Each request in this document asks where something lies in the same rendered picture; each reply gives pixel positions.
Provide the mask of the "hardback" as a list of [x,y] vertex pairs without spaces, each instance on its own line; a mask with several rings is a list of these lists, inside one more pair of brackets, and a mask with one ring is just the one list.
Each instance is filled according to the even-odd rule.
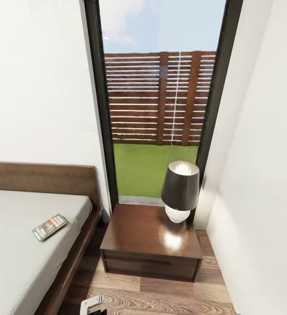
[[62,226],[67,223],[67,220],[61,215],[57,214],[56,216],[52,217],[51,219],[47,220],[45,223],[41,224],[32,232],[35,234],[37,239],[42,242],[45,238],[52,235],[54,232],[59,230]]

